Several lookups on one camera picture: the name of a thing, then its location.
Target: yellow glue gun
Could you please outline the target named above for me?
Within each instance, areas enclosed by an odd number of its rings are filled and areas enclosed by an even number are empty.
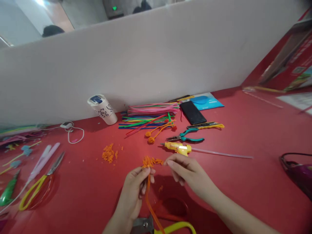
[[[184,146],[181,143],[165,142],[161,143],[161,145],[164,145],[167,149],[174,150],[177,153],[183,154],[185,156],[188,156],[188,153],[192,151],[192,147],[190,145]]]

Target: scissors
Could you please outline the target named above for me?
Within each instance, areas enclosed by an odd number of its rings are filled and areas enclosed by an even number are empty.
[[[189,228],[192,231],[192,234],[196,234],[194,227],[189,222],[177,222],[171,226],[164,228],[166,234],[177,231],[181,228]],[[133,226],[130,234],[162,234],[161,231],[154,229],[153,217],[150,215],[148,218],[137,218],[133,222]]]
[[[49,172],[46,175],[43,175],[25,194],[25,196],[23,197],[23,199],[20,202],[20,211],[26,210],[30,205],[33,204],[33,201],[35,200],[35,198],[40,194],[40,191],[42,191],[42,188],[46,186],[47,183],[49,183],[48,185],[48,189],[46,190],[46,192],[43,194],[42,198],[38,201],[38,203],[36,203],[35,205],[33,205],[31,207],[31,209],[36,208],[49,194],[53,182],[54,182],[54,172],[57,169],[57,167],[59,166],[59,164],[61,163],[63,157],[64,157],[65,152],[62,152],[61,155],[58,157],[58,159],[55,161],[55,163],[52,165],[51,169],[49,170]],[[28,196],[30,195],[30,193],[35,189],[35,191],[33,192],[31,198],[29,199],[29,201],[27,202],[26,205],[24,205],[26,199],[28,198]]]

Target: black smartphone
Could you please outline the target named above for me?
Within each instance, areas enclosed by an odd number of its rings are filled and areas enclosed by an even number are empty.
[[[201,114],[192,101],[181,103],[180,108],[192,125],[207,122],[205,117]]]

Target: red table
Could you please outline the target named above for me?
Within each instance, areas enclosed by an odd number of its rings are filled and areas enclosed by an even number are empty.
[[[194,147],[252,155],[254,159],[197,152],[191,152],[189,156],[197,159],[227,196],[273,228],[285,234],[311,233],[312,203],[287,177],[278,161],[278,157],[285,152],[312,152],[311,116],[277,100],[275,94],[256,95],[284,106],[283,109],[246,95],[240,88],[213,94],[225,107],[202,112],[208,121],[222,123],[225,128],[222,131],[203,129],[192,133],[192,137],[205,138],[203,143]],[[127,130],[118,130],[117,124],[107,126],[99,117],[75,122],[76,127],[85,130],[84,139],[78,144],[67,142],[64,129],[50,131],[25,160],[14,196],[24,186],[46,145],[60,142],[56,154],[33,181],[46,173],[56,157],[65,150],[63,162],[55,174],[51,196],[34,211],[19,212],[18,199],[8,209],[10,220],[2,233],[101,233],[114,211],[127,173],[142,165],[145,155],[163,160],[171,155],[159,143],[163,143],[166,137],[183,132],[189,125],[185,118],[181,122],[180,114],[176,123],[178,130],[175,133],[165,130],[156,138],[154,145],[147,144],[144,138],[146,130],[124,139]],[[80,137],[80,130],[75,129],[71,133],[71,140]],[[111,143],[114,143],[113,150],[118,150],[119,157],[108,164],[101,155],[103,148]],[[9,161],[19,152],[19,148],[8,153],[1,152],[0,163]],[[311,159],[300,160],[311,163]],[[191,214],[189,221],[197,233],[230,233],[188,186],[181,187],[173,180],[168,167],[157,165],[155,169],[156,183],[150,194],[152,204],[168,195],[178,195],[187,203]],[[2,191],[15,171],[2,175]],[[147,216],[148,213],[143,203],[140,215]],[[168,221],[161,222],[164,226],[170,224]],[[188,230],[177,233],[188,233]]]

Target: blue craft piece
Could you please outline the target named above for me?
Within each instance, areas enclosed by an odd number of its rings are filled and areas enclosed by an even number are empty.
[[[191,98],[190,101],[192,101],[197,109],[200,111],[224,106],[214,96],[203,95]]]
[[[14,161],[10,164],[11,167],[17,168],[22,163],[21,160]]]
[[[28,150],[29,148],[30,148],[29,146],[23,146],[21,150]]]
[[[32,152],[32,149],[26,149],[26,150],[24,150],[24,154],[25,154],[26,156],[29,156],[31,152]]]

